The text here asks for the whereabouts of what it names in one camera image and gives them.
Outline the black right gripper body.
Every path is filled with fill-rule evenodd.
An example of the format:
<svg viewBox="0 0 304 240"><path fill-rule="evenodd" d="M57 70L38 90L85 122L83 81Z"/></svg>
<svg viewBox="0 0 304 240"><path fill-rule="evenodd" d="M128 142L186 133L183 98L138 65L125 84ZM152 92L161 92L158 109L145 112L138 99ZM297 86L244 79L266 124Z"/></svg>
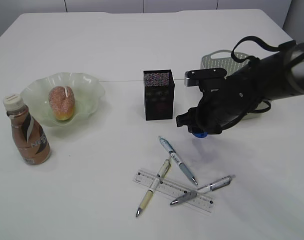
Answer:
<svg viewBox="0 0 304 240"><path fill-rule="evenodd" d="M219 135L242 119L242 112L216 95L203 96L198 105L176 116L177 127L187 127L193 135Z"/></svg>

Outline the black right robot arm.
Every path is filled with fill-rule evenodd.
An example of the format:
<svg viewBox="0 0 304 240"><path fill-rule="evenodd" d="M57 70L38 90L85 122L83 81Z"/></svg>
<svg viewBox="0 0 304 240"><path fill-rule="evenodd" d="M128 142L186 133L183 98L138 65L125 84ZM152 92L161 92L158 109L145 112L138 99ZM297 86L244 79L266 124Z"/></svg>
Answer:
<svg viewBox="0 0 304 240"><path fill-rule="evenodd" d="M271 101L304 95L304 43L290 41L269 57L251 57L231 75L223 68L188 71L185 85L198 86L203 96L176 117L177 126L194 135L221 134L247 114L269 111Z"/></svg>

